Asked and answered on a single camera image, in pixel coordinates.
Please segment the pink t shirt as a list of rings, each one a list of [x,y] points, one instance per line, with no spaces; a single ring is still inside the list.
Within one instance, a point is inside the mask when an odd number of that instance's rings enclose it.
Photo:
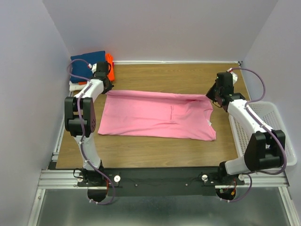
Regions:
[[[132,90],[107,93],[98,134],[214,141],[205,95]]]

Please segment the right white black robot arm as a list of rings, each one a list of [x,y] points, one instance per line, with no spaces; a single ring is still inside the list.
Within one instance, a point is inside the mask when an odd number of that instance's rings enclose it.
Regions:
[[[232,181],[234,175],[255,172],[278,175],[287,167],[285,133],[266,124],[252,110],[250,101],[234,91],[237,80],[234,68],[217,73],[214,85],[206,94],[213,103],[234,117],[250,137],[244,156],[219,164],[216,178],[223,185]]]

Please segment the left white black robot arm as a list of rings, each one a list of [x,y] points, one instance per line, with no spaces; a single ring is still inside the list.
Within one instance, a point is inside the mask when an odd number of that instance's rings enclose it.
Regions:
[[[91,78],[72,73],[72,64],[77,61],[87,65],[92,72]],[[93,65],[84,59],[74,59],[67,66],[67,72],[71,77],[87,82],[78,94],[73,97],[66,97],[64,101],[64,124],[65,129],[70,132],[79,147],[83,159],[83,169],[85,172],[90,172],[88,180],[94,186],[99,186],[104,181],[107,185],[113,185],[111,179],[103,173],[102,160],[96,151],[94,141],[96,129],[94,102],[99,95],[106,94],[114,87],[108,78],[111,68],[112,65],[107,61]]]

